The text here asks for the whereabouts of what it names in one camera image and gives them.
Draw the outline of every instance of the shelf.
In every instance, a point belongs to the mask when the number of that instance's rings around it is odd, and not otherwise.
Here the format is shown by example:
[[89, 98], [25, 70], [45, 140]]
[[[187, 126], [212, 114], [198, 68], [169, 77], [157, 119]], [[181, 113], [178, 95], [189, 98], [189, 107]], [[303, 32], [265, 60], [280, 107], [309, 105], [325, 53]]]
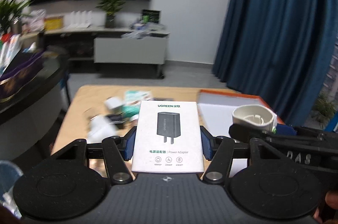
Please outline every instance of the shelf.
[[93, 61], [93, 57], [71, 57], [69, 61]]

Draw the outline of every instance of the silver screw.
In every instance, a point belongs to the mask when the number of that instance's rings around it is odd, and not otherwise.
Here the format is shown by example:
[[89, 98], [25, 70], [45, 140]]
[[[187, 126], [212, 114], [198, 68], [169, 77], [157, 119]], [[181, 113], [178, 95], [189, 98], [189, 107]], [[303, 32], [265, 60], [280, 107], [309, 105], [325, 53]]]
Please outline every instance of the silver screw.
[[116, 173], [113, 175], [113, 179], [119, 182], [126, 181], [130, 178], [130, 174], [127, 173]]
[[210, 172], [206, 174], [206, 177], [212, 181], [218, 181], [222, 179], [223, 175], [219, 172]]

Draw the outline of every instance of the gray ribbed surface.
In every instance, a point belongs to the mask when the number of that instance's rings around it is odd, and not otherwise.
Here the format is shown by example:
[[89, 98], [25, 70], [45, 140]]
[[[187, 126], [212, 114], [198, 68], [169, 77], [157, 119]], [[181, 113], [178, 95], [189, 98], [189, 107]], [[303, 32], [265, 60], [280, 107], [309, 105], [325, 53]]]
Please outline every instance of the gray ribbed surface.
[[[112, 187], [104, 201], [90, 213], [76, 219], [54, 223], [277, 223], [245, 215], [229, 200], [221, 186], [207, 185], [195, 174], [170, 174], [168, 176], [172, 180], [169, 182], [163, 180], [166, 176], [165, 174], [139, 174], [137, 179], [128, 185]], [[283, 222], [283, 224], [287, 223], [316, 224], [317, 222], [307, 217]]]

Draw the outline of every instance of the green plant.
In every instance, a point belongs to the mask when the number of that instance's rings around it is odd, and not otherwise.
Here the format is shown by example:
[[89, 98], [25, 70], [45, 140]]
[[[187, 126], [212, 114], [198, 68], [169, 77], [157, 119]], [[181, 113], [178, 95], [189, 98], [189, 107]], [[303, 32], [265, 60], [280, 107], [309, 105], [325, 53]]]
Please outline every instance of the green plant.
[[16, 0], [0, 0], [0, 33], [7, 33], [11, 26], [11, 22], [22, 15], [25, 7], [31, 3], [28, 1], [17, 2]]
[[328, 100], [328, 95], [325, 92], [319, 93], [312, 110], [313, 117], [320, 123], [322, 129], [336, 114], [336, 106], [336, 102]]
[[104, 10], [107, 15], [114, 15], [122, 9], [125, 0], [100, 0], [97, 8]]

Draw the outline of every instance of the black circular disc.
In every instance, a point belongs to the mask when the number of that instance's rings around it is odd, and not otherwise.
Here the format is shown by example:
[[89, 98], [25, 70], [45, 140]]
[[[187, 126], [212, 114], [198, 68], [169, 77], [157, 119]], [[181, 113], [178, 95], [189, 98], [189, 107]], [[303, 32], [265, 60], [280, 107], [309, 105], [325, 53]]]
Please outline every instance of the black circular disc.
[[23, 175], [13, 195], [21, 213], [42, 220], [84, 214], [105, 194], [104, 179], [94, 170], [67, 160], [49, 160]]
[[312, 213], [321, 197], [314, 175], [282, 160], [241, 170], [231, 179], [229, 189], [234, 200], [250, 213], [279, 220]]

